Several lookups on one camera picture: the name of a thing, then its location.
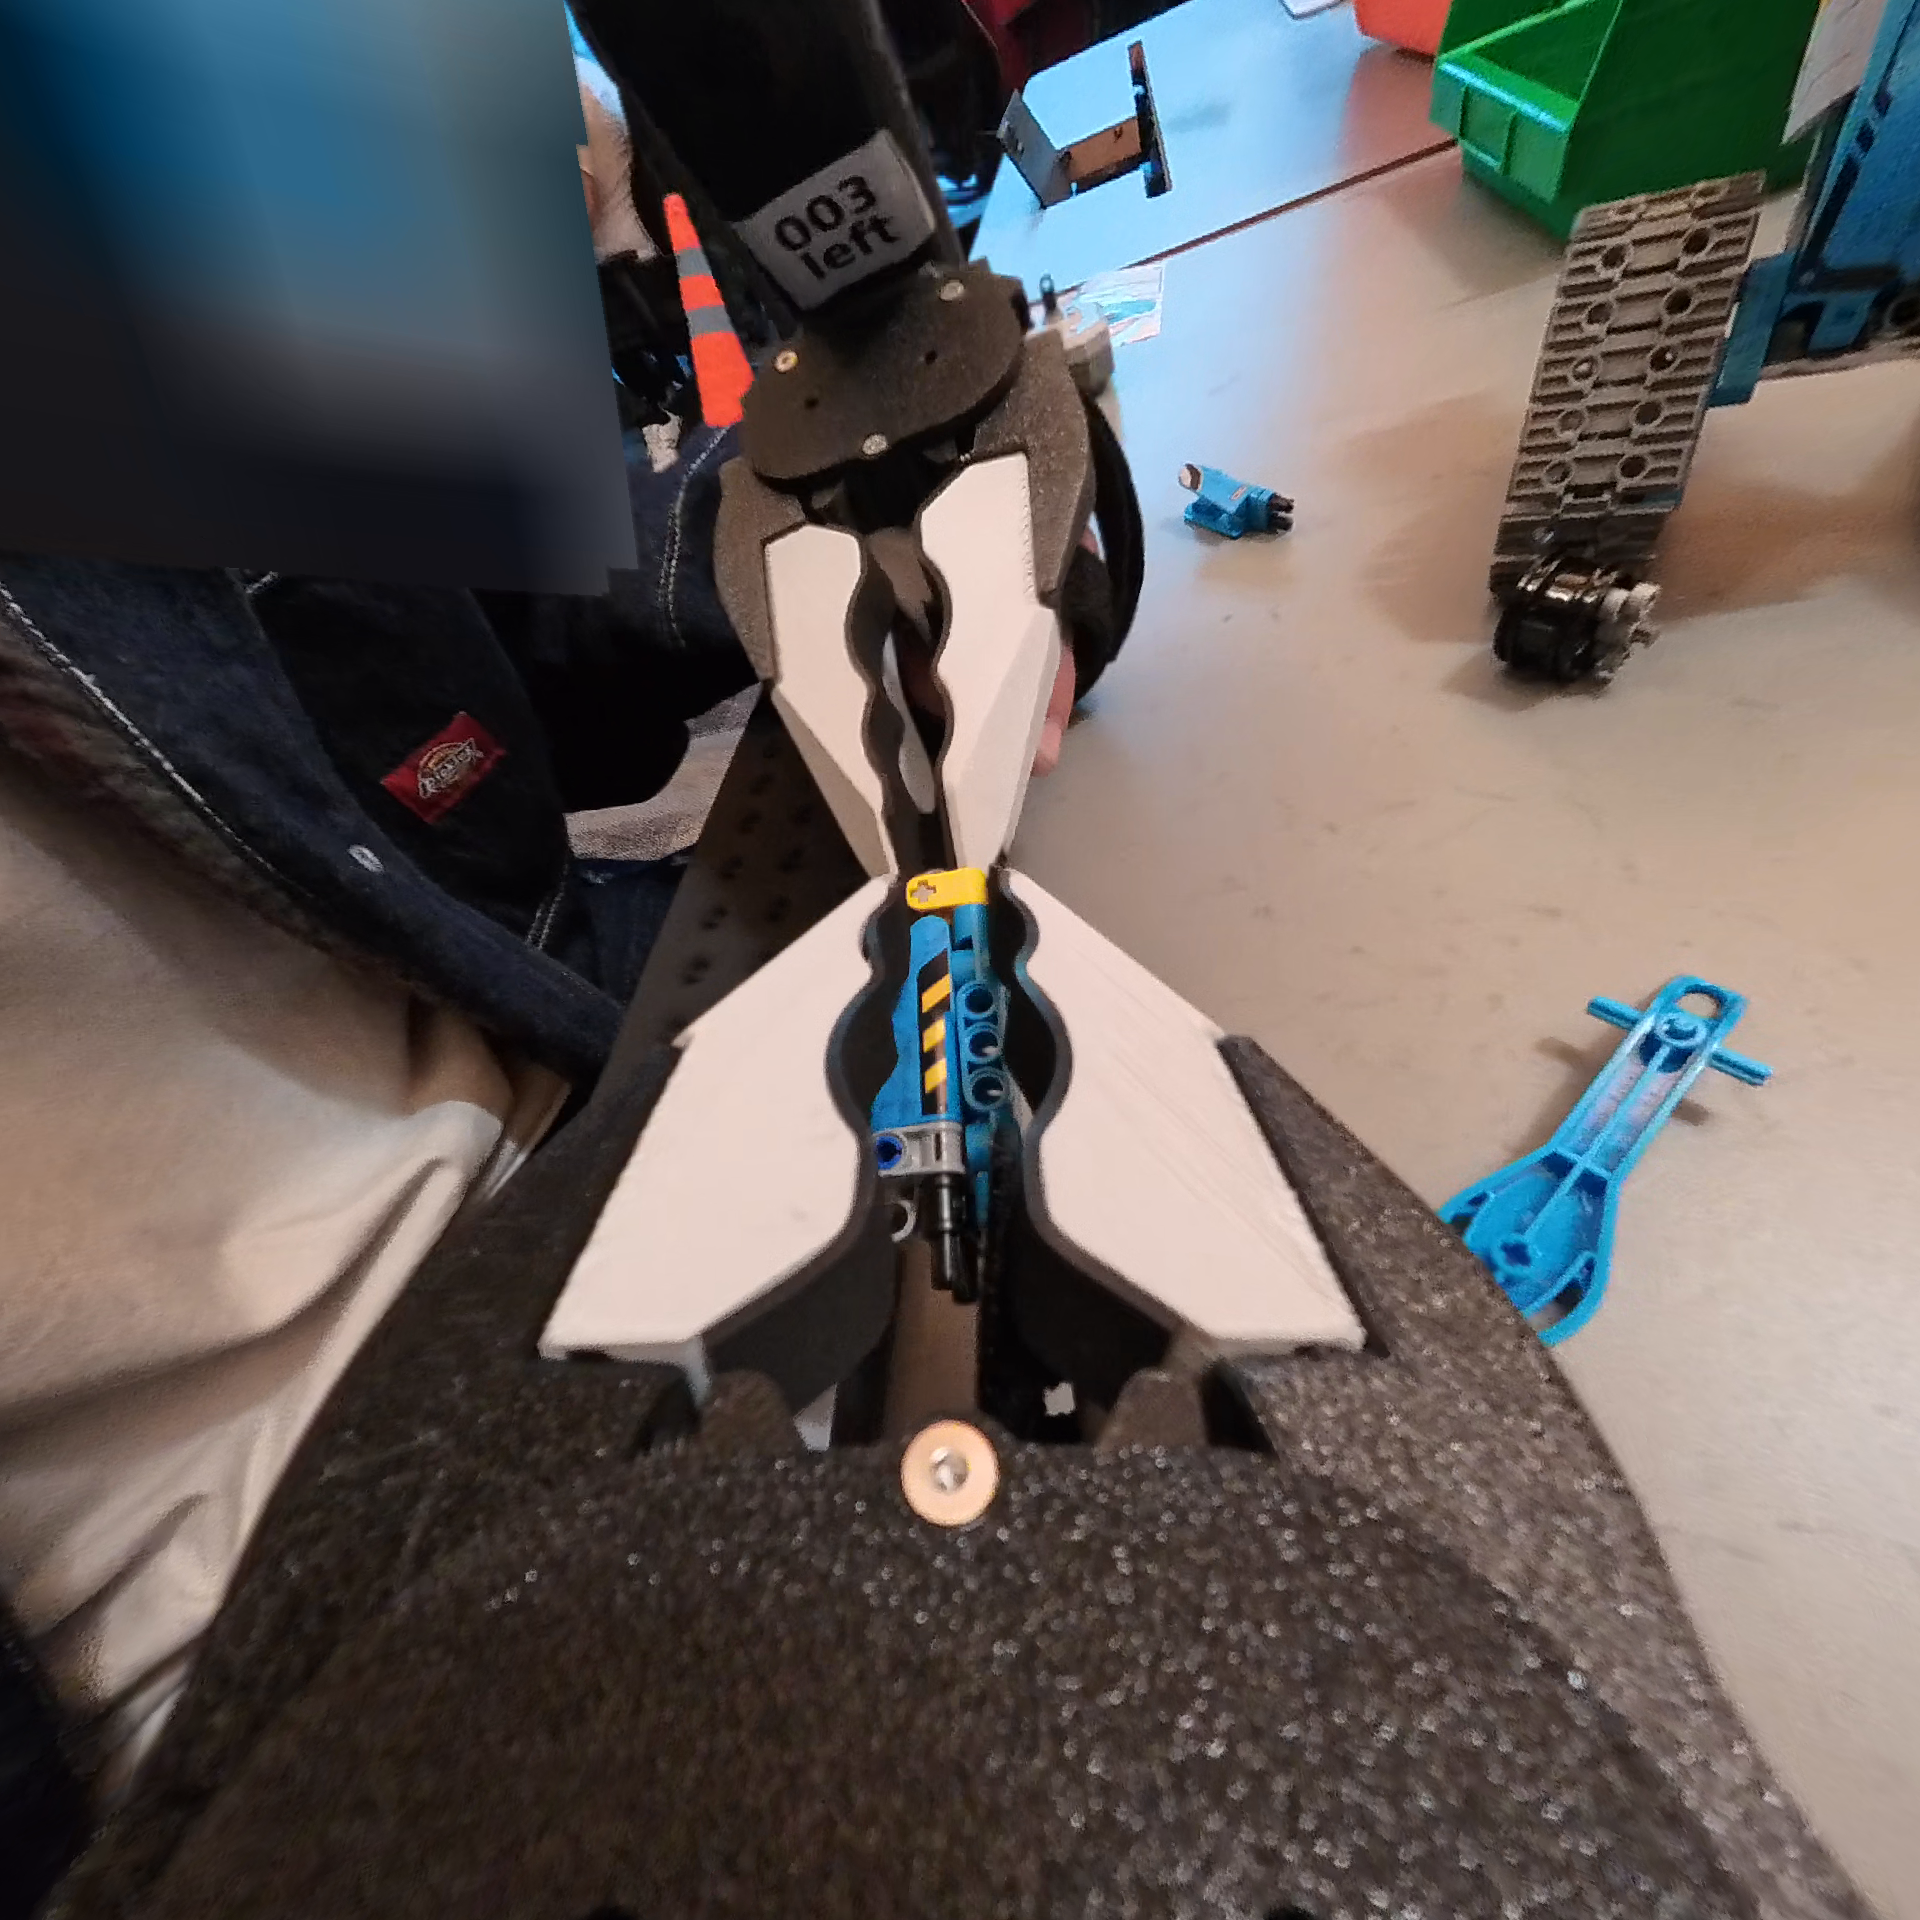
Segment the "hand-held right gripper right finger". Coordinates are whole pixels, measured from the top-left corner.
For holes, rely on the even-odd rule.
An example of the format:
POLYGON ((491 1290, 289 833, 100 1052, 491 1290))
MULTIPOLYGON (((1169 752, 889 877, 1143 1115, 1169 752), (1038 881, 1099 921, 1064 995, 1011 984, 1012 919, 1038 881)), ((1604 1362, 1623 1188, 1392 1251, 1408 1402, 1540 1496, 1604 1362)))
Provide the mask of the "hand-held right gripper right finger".
POLYGON ((1019 871, 1016 981, 1052 1044, 1025 1132, 1012 1315, 1046 1362, 1356 1353, 1366 1325, 1228 1036, 1019 871))

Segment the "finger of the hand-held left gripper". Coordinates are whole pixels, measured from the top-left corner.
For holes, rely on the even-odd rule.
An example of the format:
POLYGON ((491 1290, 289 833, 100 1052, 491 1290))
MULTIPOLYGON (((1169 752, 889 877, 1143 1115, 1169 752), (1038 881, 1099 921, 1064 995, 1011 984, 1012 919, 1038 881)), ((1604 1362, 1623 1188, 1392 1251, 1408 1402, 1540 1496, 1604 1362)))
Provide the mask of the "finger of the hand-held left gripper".
POLYGON ((1026 466, 964 466, 918 521, 948 613, 934 665, 947 733, 934 756, 908 731, 905 783, 918 803, 940 808, 954 869, 988 871, 1016 841, 1064 663, 1031 516, 1026 466))
POLYGON ((927 747, 900 684, 896 600, 865 541, 800 527, 763 547, 774 700, 866 876, 921 849, 927 747))

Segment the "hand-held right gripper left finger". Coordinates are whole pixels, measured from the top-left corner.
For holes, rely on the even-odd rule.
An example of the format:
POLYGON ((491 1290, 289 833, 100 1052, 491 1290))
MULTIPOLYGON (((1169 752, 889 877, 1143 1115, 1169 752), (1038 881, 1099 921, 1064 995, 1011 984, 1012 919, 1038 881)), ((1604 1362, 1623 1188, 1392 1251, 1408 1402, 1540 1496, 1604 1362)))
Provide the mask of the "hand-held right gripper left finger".
POLYGON ((833 1044, 874 984, 866 881, 691 1021, 545 1323, 542 1355, 680 1371, 848 1371, 886 1329, 892 1256, 859 1275, 874 1151, 833 1044), (876 1333, 827 1285, 865 1290, 876 1333))

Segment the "blue striped brick assembly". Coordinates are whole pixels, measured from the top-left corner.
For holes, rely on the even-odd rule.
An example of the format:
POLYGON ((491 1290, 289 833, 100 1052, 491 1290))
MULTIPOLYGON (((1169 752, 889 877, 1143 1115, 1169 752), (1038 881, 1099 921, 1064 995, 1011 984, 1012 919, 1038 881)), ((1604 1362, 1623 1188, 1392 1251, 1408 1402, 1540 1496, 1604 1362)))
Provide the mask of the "blue striped brick assembly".
POLYGON ((892 1015, 896 1063, 871 1105, 874 1164, 892 1236, 921 1241, 934 1285, 975 1305, 1019 1151, 990 876, 927 871, 904 899, 908 970, 892 1015))

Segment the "light blue brick separator tool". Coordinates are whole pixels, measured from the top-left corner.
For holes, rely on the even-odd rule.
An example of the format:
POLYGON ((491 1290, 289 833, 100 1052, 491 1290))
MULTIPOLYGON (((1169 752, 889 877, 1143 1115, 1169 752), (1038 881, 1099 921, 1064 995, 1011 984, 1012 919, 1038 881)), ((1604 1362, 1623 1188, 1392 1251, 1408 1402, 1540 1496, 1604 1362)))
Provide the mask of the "light blue brick separator tool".
POLYGON ((1534 1335, 1555 1347, 1591 1323, 1612 1277, 1630 1173, 1705 1072, 1750 1088, 1772 1067, 1730 1047, 1747 997, 1675 976, 1647 1003, 1591 997, 1620 1043, 1550 1139, 1466 1184, 1441 1220, 1487 1267, 1534 1335))

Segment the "blue tracked toy robot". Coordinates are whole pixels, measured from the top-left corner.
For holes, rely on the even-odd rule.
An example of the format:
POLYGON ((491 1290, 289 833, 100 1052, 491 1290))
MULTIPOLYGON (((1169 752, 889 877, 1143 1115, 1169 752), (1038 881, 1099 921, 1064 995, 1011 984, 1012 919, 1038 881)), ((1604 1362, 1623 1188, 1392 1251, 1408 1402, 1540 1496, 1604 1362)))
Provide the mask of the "blue tracked toy robot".
POLYGON ((1788 112, 1815 135, 1784 251, 1764 176, 1584 211, 1555 285, 1491 564, 1518 677, 1604 684, 1651 640, 1648 564, 1711 410, 1918 354, 1916 3, 1834 5, 1788 112))

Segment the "orange cone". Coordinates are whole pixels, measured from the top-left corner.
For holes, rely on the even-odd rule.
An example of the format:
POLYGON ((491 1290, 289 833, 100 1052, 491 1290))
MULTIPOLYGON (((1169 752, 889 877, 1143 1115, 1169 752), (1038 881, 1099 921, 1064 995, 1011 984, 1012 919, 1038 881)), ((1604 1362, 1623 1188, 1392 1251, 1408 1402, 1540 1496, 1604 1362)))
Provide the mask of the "orange cone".
POLYGON ((663 217, 678 259, 691 367, 705 423, 710 427, 734 427, 743 421, 743 405, 753 392, 753 361, 737 337, 722 288, 684 195, 663 195, 663 217))

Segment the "small blue brick piece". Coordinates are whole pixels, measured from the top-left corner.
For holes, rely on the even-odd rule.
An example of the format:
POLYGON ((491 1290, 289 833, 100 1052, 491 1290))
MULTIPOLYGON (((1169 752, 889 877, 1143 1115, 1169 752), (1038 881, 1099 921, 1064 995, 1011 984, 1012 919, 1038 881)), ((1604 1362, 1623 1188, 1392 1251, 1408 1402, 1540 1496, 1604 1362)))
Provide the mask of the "small blue brick piece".
POLYGON ((1180 484, 1190 495, 1185 523, 1226 539, 1282 538, 1294 527, 1297 504, 1291 496, 1243 483, 1236 475, 1204 466, 1185 465, 1180 484))

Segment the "black dimpled mat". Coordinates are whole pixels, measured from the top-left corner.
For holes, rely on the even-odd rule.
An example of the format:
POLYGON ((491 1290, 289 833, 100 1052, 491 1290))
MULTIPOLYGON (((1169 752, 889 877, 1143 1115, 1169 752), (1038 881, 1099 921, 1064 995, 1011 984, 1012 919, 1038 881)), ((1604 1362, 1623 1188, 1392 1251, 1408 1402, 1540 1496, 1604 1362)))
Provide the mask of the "black dimpled mat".
POLYGON ((575 1125, 603 1202, 692 1019, 868 883, 763 690, 718 786, 609 1067, 575 1125))

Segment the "person's denim jacket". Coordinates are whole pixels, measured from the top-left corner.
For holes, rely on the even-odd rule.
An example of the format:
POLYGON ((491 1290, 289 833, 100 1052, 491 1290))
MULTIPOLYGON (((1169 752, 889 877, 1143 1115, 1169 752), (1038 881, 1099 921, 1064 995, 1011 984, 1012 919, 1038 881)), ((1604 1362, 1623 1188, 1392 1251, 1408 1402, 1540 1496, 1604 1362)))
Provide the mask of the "person's denim jacket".
POLYGON ((568 817, 649 801, 753 684, 705 559, 607 596, 8 553, 4 743, 295 937, 577 1083, 665 895, 568 817))

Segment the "person's white shirt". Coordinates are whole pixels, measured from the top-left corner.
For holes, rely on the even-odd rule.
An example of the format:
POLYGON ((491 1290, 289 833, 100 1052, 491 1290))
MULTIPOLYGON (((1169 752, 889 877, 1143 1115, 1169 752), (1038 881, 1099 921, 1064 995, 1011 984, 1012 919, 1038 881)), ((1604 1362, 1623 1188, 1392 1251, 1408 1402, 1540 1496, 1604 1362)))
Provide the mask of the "person's white shirt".
POLYGON ((96 1795, 304 1429, 568 1083, 4 754, 4 1600, 96 1795))

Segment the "green plastic bin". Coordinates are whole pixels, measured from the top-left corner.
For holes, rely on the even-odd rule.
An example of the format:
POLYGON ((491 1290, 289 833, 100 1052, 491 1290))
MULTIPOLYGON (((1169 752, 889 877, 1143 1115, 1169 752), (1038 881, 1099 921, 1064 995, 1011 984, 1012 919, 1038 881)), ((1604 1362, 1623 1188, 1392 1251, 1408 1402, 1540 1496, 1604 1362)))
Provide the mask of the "green plastic bin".
POLYGON ((1431 119, 1558 237, 1595 204, 1723 176, 1799 185, 1814 124, 1898 5, 1455 3, 1431 119))

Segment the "grey metal bracket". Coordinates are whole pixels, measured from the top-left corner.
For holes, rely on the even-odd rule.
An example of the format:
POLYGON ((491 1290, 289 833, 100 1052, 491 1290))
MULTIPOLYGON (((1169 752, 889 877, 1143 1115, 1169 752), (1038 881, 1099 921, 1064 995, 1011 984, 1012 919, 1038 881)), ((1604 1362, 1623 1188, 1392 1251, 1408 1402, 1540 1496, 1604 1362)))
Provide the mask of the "grey metal bracket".
POLYGON ((1140 175, 1143 193, 1171 193, 1161 116, 1145 61, 1145 47, 1128 43, 1135 107, 1115 124, 1074 141, 1054 141, 1018 88, 999 121, 999 147, 1042 208, 1084 196, 1122 176, 1140 175))

